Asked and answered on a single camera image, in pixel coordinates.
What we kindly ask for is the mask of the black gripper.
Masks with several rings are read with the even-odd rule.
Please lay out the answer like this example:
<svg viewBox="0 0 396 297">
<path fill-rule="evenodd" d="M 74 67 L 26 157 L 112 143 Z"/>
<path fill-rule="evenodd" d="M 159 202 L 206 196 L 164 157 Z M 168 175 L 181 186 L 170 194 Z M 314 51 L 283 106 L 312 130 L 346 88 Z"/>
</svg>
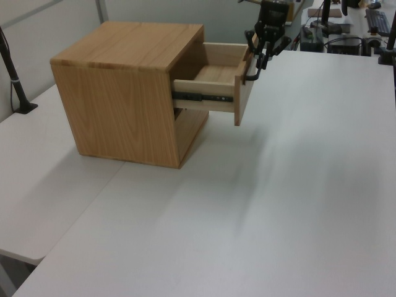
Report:
<svg viewBox="0 0 396 297">
<path fill-rule="evenodd" d="M 285 35 L 289 8 L 289 4 L 284 1 L 262 1 L 254 29 L 244 32 L 250 52 L 258 61 L 263 59 L 263 70 L 273 56 L 278 56 L 291 43 L 291 38 Z"/>
</svg>

